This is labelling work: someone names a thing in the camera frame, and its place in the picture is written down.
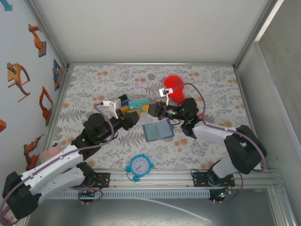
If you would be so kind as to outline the orange claw gripper wall sticker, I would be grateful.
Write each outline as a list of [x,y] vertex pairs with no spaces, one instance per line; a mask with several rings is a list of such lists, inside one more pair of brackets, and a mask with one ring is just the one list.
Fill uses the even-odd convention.
[[[27,96],[29,96],[31,93],[26,92],[23,88],[23,85],[30,82],[30,76],[26,69],[20,65],[19,63],[7,63],[7,70],[8,70],[8,82],[13,82],[8,85],[8,88],[12,86],[17,86],[18,89],[22,92],[23,97],[18,100],[18,102],[21,102],[23,99],[25,99]],[[24,74],[26,76],[26,81],[22,82],[21,74]]]

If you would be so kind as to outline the aluminium frame post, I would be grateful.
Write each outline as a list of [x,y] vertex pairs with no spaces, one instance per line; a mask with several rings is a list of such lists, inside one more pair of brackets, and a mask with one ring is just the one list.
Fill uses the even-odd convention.
[[240,51],[236,61],[233,64],[233,68],[235,71],[241,65],[251,46],[262,38],[263,34],[267,30],[269,24],[273,20],[274,16],[280,9],[283,2],[284,0],[268,0],[266,6],[264,7],[263,11],[259,16],[259,19],[254,25],[251,34],[247,38],[242,50]]
[[32,16],[36,20],[38,27],[41,28],[45,38],[49,41],[51,48],[53,49],[55,55],[61,62],[61,66],[68,71],[69,61],[67,60],[66,55],[64,54],[62,48],[60,47],[58,41],[54,36],[53,30],[50,28],[50,23],[48,22],[46,16],[44,15],[41,7],[39,6],[36,0],[23,0],[27,5],[27,8],[30,10]]

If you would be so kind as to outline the blue card holder booklet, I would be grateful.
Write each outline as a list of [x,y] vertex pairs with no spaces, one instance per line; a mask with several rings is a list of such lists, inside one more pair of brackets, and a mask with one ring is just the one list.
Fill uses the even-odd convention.
[[158,121],[143,125],[147,142],[162,140],[174,136],[173,128],[167,121]]

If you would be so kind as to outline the thin white tube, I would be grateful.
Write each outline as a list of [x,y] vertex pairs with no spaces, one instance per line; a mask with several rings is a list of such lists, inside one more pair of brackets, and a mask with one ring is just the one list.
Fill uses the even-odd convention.
[[174,205],[171,205],[171,204],[167,204],[167,203],[164,203],[164,202],[160,202],[160,201],[156,201],[156,200],[151,200],[151,199],[145,199],[145,198],[134,198],[135,200],[140,200],[140,201],[145,201],[145,202],[151,202],[151,203],[156,203],[156,204],[159,204],[159,205],[163,205],[163,206],[166,206],[166,207],[169,207],[169,208],[172,208],[174,210],[178,210],[178,211],[181,211],[181,212],[184,212],[184,213],[187,213],[191,216],[194,216],[200,220],[203,220],[205,222],[208,222],[208,223],[212,223],[211,220],[205,218],[205,217],[202,217],[200,215],[197,215],[191,211],[188,211],[188,210],[185,210],[183,208],[180,208],[180,207],[177,207],[177,206],[174,206]]

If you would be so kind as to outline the blue alarm clock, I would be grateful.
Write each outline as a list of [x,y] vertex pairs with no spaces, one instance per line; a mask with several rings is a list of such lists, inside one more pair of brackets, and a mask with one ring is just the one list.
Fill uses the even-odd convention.
[[150,173],[153,166],[153,163],[151,163],[150,159],[145,154],[137,155],[132,158],[130,164],[126,166],[126,177],[130,181],[137,183],[142,177],[145,177]]

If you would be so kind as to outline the pink pig plush toy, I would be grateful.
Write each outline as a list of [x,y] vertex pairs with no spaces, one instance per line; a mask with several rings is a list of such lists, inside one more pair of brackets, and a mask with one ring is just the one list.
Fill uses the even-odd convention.
[[52,146],[47,148],[40,154],[40,163],[43,164],[46,161],[50,160],[54,156],[58,155],[62,151],[60,145]]

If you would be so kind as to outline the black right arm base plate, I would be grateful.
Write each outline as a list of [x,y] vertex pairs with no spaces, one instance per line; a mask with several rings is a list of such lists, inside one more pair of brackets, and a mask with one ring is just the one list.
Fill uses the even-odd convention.
[[232,174],[219,178],[218,176],[213,176],[207,171],[198,171],[192,169],[190,175],[193,180],[195,187],[234,187],[235,180]]

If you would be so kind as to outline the blue and orange wall sticker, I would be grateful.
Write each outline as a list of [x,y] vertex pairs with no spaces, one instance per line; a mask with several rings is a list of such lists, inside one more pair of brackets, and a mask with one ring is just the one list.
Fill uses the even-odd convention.
[[54,81],[54,90],[57,91],[60,87],[59,83],[59,70],[61,69],[60,65],[58,62],[54,59],[53,60],[53,68],[52,68],[52,73],[53,73],[53,81]]

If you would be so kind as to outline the teal and black box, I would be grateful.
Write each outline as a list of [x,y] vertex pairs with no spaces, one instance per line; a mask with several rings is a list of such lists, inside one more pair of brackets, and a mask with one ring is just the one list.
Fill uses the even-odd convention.
[[128,102],[129,109],[141,109],[142,105],[147,105],[149,103],[149,99],[139,99]]

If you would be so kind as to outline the aluminium mounting rail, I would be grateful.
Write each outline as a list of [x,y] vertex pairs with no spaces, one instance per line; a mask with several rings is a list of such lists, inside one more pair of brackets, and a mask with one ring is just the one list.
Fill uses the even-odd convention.
[[[154,169],[141,181],[134,183],[126,177],[123,169],[96,169],[97,173],[110,173],[107,189],[111,190],[151,190],[151,189],[194,189],[189,169]],[[243,188],[282,188],[284,186],[278,170],[266,170],[262,173],[251,172],[240,178],[234,174],[235,188],[244,183]]]

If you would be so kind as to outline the aluminium frame cross bar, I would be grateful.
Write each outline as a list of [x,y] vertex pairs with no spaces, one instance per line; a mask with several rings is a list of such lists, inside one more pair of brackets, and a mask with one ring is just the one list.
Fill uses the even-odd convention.
[[176,66],[217,66],[217,67],[233,67],[232,63],[227,62],[73,62],[69,63],[69,67],[77,65],[101,66],[101,65],[176,65]]

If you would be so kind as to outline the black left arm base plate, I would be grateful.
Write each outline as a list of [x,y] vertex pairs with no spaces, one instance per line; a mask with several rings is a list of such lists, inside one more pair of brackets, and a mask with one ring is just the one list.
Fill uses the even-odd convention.
[[110,176],[109,172],[95,173],[91,187],[108,188],[110,185]]

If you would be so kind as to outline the floral patterned table mat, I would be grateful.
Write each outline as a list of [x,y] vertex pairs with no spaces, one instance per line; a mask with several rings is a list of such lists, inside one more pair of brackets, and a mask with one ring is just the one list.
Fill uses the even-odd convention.
[[[159,101],[164,80],[177,75],[185,83],[184,95],[195,99],[206,121],[219,126],[239,127],[249,120],[238,80],[232,67],[176,65],[77,65],[71,77],[53,136],[53,143],[65,148],[83,130],[83,123],[95,112],[93,105],[126,94],[133,100]],[[224,146],[183,134],[177,120],[174,136],[147,142],[143,125],[157,122],[142,113],[129,130],[120,129],[117,138],[88,159],[93,168],[123,169],[130,160],[145,154],[156,169],[207,169],[227,158]]]

